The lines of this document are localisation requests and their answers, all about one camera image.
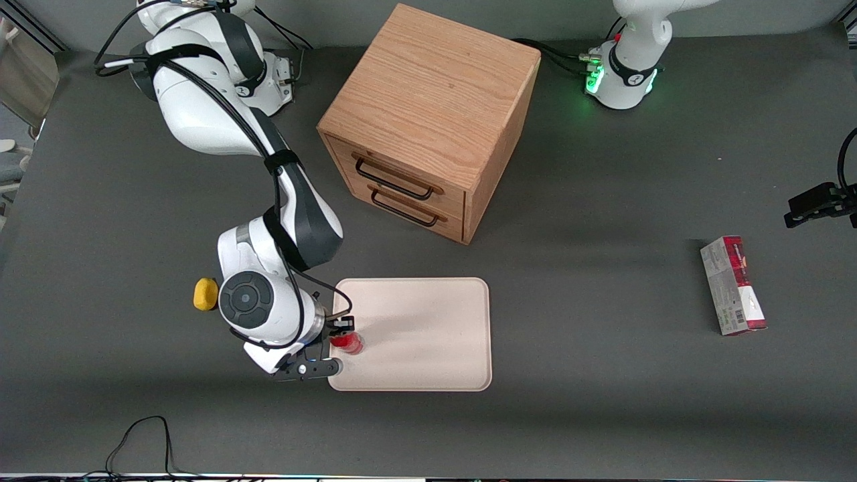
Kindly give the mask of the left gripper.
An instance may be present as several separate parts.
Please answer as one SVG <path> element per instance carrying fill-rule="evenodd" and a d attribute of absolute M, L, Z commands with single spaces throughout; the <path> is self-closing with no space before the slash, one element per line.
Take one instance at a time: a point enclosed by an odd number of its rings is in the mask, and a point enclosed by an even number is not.
<path fill-rule="evenodd" d="M 824 182 L 791 198 L 784 222 L 792 229 L 812 220 L 842 216 L 848 216 L 852 228 L 857 229 L 856 186 L 838 188 L 835 183 Z"/>

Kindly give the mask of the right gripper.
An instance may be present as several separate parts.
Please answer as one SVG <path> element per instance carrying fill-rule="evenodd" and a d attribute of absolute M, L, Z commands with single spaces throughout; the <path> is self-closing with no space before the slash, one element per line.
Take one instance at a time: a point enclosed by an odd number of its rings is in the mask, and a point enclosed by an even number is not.
<path fill-rule="evenodd" d="M 245 336 L 245 353 L 269 375 L 329 375 L 330 339 L 336 332 L 354 332 L 355 317 L 333 320 L 315 299 L 303 298 L 299 321 L 278 339 Z"/>

